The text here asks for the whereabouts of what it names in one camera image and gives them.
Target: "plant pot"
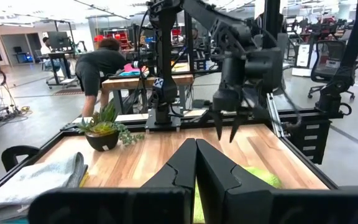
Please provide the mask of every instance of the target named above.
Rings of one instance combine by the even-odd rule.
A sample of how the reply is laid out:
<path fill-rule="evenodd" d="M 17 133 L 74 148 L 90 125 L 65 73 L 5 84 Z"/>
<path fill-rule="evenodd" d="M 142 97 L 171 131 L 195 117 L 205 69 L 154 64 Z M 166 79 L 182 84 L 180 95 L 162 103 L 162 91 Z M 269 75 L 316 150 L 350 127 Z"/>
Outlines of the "plant pot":
<path fill-rule="evenodd" d="M 99 152 L 108 151 L 114 149 L 118 142 L 119 132 L 116 131 L 112 134 L 107 134 L 104 136 L 95 136 L 92 133 L 85 133 L 86 140 L 95 150 Z"/>

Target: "gray towel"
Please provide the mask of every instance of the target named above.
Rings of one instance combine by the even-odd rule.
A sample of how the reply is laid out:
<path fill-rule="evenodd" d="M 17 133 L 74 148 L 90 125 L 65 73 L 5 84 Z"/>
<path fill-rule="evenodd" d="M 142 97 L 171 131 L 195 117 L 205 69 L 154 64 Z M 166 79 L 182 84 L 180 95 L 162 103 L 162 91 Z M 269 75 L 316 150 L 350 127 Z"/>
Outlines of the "gray towel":
<path fill-rule="evenodd" d="M 31 202 L 57 187 L 78 187 L 85 174 L 84 157 L 77 152 L 58 161 L 22 168 L 0 187 L 0 222 L 25 218 Z"/>

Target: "man bending over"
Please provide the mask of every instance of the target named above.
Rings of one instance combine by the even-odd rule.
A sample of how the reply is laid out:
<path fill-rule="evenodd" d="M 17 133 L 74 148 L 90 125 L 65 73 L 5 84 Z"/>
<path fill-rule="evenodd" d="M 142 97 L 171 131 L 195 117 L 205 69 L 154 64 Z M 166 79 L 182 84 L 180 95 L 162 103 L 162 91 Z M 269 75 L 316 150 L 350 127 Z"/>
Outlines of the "man bending over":
<path fill-rule="evenodd" d="M 81 89 L 85 92 L 83 117 L 92 116 L 99 89 L 101 107 L 109 103 L 109 91 L 102 88 L 102 82 L 108 79 L 108 74 L 115 74 L 118 70 L 124 69 L 127 62 L 119 49 L 118 40 L 107 38 L 99 43 L 98 50 L 83 54 L 78 59 L 75 73 L 80 80 Z"/>

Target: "cloth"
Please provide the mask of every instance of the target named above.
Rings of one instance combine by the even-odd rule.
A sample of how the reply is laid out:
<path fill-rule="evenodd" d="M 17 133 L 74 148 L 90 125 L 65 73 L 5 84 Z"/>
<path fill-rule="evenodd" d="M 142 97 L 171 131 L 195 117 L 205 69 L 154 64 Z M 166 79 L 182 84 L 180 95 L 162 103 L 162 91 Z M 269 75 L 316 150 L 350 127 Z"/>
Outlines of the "cloth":
<path fill-rule="evenodd" d="M 48 190 L 78 187 L 85 172 L 84 157 L 79 152 L 22 168 L 0 187 L 0 222 L 25 218 L 31 202 Z"/>
<path fill-rule="evenodd" d="M 86 62 L 90 67 L 105 75 L 115 74 L 117 70 L 124 69 L 127 64 L 125 57 L 116 50 L 100 48 L 94 52 L 83 54 L 77 63 Z"/>

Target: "workbench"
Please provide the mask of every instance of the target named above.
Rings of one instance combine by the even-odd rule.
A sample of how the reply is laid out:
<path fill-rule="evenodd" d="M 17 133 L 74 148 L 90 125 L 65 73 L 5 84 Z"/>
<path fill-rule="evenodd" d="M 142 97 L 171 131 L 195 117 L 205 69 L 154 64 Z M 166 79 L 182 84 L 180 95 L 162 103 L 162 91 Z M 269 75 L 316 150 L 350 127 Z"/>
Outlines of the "workbench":
<path fill-rule="evenodd" d="M 193 119 L 204 110 L 185 111 L 185 119 Z M 144 133 L 148 114 L 120 115 L 132 133 Z M 21 168 L 41 162 L 50 162 L 64 155 L 81 152 L 88 165 L 89 178 L 84 187 L 141 187 L 169 160 L 187 138 L 204 139 L 235 163 L 244 167 L 268 170 L 276 175 L 283 189 L 337 189 L 306 156 L 286 138 L 278 138 L 264 124 L 240 126 L 229 143 L 231 127 L 223 127 L 220 141 L 214 128 L 189 128 L 172 132 L 145 134 L 145 139 L 130 146 L 121 142 L 110 151 L 95 151 L 83 134 L 60 131 L 41 148 L 39 153 L 26 158 L 0 180 L 2 186 Z"/>
<path fill-rule="evenodd" d="M 178 63 L 180 68 L 173 69 L 173 72 L 184 72 L 188 71 L 188 63 Z M 188 75 L 173 75 L 173 80 L 178 86 L 179 90 L 179 99 L 180 106 L 183 110 L 186 108 L 186 86 L 190 86 L 194 82 L 194 77 L 192 74 Z M 148 77 L 145 81 L 146 88 L 152 88 L 155 77 Z M 142 89 L 142 82 L 139 81 L 139 78 L 122 78 L 122 79 L 114 79 L 114 80 L 106 80 L 102 83 L 104 89 L 111 90 L 114 97 L 114 105 L 117 111 L 120 114 L 123 113 L 123 102 L 122 102 L 122 94 L 121 90 L 134 90 L 136 88 Z"/>

